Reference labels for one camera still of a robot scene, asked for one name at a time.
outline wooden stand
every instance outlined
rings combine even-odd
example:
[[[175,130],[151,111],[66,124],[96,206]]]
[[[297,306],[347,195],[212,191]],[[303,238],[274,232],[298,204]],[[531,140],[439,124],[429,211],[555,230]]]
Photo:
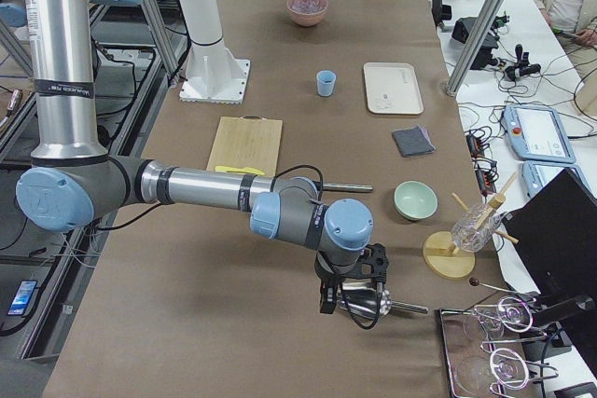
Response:
[[[516,173],[512,174],[504,187],[493,195],[488,202],[490,207],[479,217],[474,225],[476,230],[479,230],[495,214],[497,209],[506,202],[504,192],[512,185],[515,179]],[[468,212],[468,207],[458,195],[456,193],[452,193],[451,195],[463,210]],[[507,233],[499,230],[496,230],[495,233],[515,244],[518,242],[517,239],[509,236]],[[436,232],[427,238],[423,245],[423,258],[431,270],[446,279],[458,280],[467,277],[475,267],[475,254],[461,251],[456,247],[452,242],[451,232],[447,231]]]

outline white plate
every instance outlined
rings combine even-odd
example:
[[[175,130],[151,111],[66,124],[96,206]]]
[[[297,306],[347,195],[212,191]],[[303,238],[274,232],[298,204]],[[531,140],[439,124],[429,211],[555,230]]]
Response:
[[[363,66],[367,108],[373,114],[418,115],[423,100],[414,67],[403,62],[368,62]]]

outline person's hand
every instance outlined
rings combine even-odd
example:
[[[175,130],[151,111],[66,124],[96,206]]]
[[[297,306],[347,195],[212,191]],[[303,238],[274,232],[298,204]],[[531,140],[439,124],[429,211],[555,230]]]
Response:
[[[592,47],[597,45],[597,32],[595,30],[585,28],[576,33],[576,36],[578,37],[575,39],[575,42],[580,46]]]
[[[547,13],[547,11],[545,9],[540,9],[539,12],[541,13],[541,15],[543,16],[543,19],[545,19],[545,22],[548,23],[549,26],[551,26],[551,17],[549,16],[549,14]]]

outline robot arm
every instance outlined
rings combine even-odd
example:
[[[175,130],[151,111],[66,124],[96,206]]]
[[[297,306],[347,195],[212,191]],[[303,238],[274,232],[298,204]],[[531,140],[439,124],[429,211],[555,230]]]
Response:
[[[346,278],[377,282],[381,297],[387,258],[382,248],[368,246],[373,221],[362,203],[344,199],[326,206],[302,178],[204,172],[108,155],[96,130],[89,1],[26,0],[40,145],[32,152],[33,168],[17,185],[24,213],[38,226],[68,231],[133,203],[251,212],[257,234],[317,252],[322,312],[333,312]]]

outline cup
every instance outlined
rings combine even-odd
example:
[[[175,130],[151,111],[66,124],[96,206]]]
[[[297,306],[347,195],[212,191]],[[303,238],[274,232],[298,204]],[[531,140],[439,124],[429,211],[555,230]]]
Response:
[[[322,97],[329,97],[334,91],[336,74],[331,70],[317,72],[317,93]]]

